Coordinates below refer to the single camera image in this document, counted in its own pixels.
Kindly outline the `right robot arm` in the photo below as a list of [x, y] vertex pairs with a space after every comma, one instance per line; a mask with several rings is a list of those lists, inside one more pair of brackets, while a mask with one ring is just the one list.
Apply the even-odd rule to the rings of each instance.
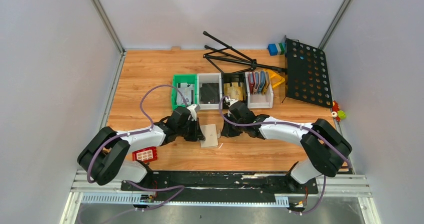
[[225, 96], [220, 107], [227, 107], [222, 114], [222, 135], [239, 136], [246, 133], [251, 138], [280, 140], [302, 147], [307, 155], [296, 162], [287, 173], [287, 182], [294, 186], [305, 184], [318, 176], [334, 177], [352, 152], [349, 142], [324, 120], [313, 123], [283, 121], [266, 114], [254, 114], [246, 103]]

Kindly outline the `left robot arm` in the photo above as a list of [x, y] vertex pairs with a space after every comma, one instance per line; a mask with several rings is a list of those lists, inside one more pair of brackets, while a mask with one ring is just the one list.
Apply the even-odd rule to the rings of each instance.
[[171, 116], [155, 122], [152, 127], [131, 131], [102, 128], [77, 157], [77, 163], [90, 177], [91, 182], [106, 185], [114, 179], [141, 182], [148, 168], [140, 161], [128, 161], [126, 156], [149, 147], [164, 146], [182, 137], [196, 142], [205, 139], [197, 112], [198, 104], [178, 106]]

